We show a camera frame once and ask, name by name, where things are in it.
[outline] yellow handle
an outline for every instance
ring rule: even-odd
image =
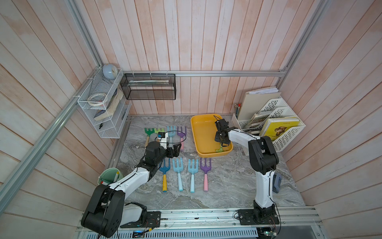
[[[167,192],[167,179],[165,174],[163,174],[163,192]]]
[[[149,135],[147,135],[146,143],[145,143],[145,145],[144,145],[144,147],[145,147],[145,148],[146,148],[146,147],[147,147],[147,145],[149,144],[149,139],[150,139],[150,136],[149,136]]]

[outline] pink handle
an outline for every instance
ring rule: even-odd
[[[203,191],[208,192],[208,179],[207,174],[204,174],[204,188]]]
[[[184,147],[183,147],[183,142],[181,142],[181,144],[182,144],[182,146],[180,147],[180,151],[183,152],[183,149],[184,149]]]

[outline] purple garden fork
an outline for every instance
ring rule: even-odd
[[[204,159],[204,166],[202,165],[202,158],[200,158],[200,169],[204,171],[204,188],[203,188],[203,191],[208,192],[207,172],[211,170],[211,158],[210,158],[210,166],[209,167],[207,167],[207,158]]]
[[[187,128],[186,128],[186,126],[185,126],[184,133],[183,133],[183,127],[182,126],[180,127],[180,131],[179,131],[179,126],[178,126],[178,129],[177,129],[176,133],[178,134],[178,136],[180,136],[180,141],[182,142],[183,141],[183,137],[185,137],[187,135]],[[183,142],[182,142],[182,146],[180,148],[180,151],[183,152],[183,149],[184,149],[184,147],[183,147]]]

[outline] metal rail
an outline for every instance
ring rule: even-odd
[[[301,36],[300,41],[298,42],[296,46],[296,49],[293,51],[291,58],[286,64],[286,67],[284,69],[286,74],[282,76],[281,79],[279,79],[279,81],[277,82],[276,87],[278,89],[281,89],[281,86],[283,85],[285,79],[287,78],[290,72],[290,69],[295,65],[297,59],[300,57],[302,51],[305,49],[306,43],[311,39],[314,33],[314,30],[317,28],[318,23],[324,16],[331,2],[332,0],[321,0],[320,3],[318,4],[318,7],[316,8],[311,20],[309,21],[307,28],[305,29],[303,35]]]
[[[45,130],[42,136],[36,141],[33,147],[26,153],[21,162],[13,170],[11,175],[7,178],[5,183],[0,187],[0,214],[4,212],[6,207],[15,197],[21,186],[27,180],[34,168],[40,162],[43,155],[51,146],[57,135],[70,119],[74,111],[78,107],[78,95],[85,90],[91,79],[88,79],[83,83],[81,88],[70,99],[70,101],[64,106],[63,110],[56,117],[55,121]]]
[[[253,208],[203,208],[203,209],[165,209],[160,211],[160,227],[156,230],[167,229],[202,229],[202,228],[246,228],[234,218],[238,209]],[[280,223],[282,226],[316,226],[322,225],[316,209],[312,206],[281,206]],[[270,224],[251,225],[250,227],[268,227]],[[119,228],[120,232],[133,230]],[[78,224],[78,232],[91,231]]]
[[[99,56],[99,53],[97,51],[96,45],[94,44],[93,39],[90,36],[89,30],[86,27],[86,24],[83,20],[83,17],[81,15],[81,12],[78,8],[78,5],[75,0],[65,0],[66,5],[69,8],[69,11],[72,13],[72,17],[74,19],[74,22],[78,26],[78,29],[81,31],[84,40],[90,50],[90,53],[92,54],[94,60],[97,63],[97,67],[103,66],[102,59]]]
[[[105,170],[111,167],[117,167],[119,158],[121,157],[123,144],[125,143],[127,132],[129,131],[130,124],[131,124],[131,116],[128,115],[128,118],[126,119],[126,123],[122,129],[120,138],[116,139],[114,142],[114,145],[110,152],[109,159],[105,165]]]
[[[123,73],[130,74],[175,74],[176,77],[193,77],[193,76],[207,76],[207,77],[239,77],[239,76],[275,76],[283,77],[286,72],[281,70],[130,70],[123,71]]]

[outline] yellow tray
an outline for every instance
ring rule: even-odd
[[[192,135],[194,137],[197,154],[202,158],[218,157],[229,154],[233,150],[232,143],[223,147],[223,152],[216,153],[220,149],[220,144],[215,141],[216,126],[215,116],[222,118],[218,114],[195,115],[191,118]]]

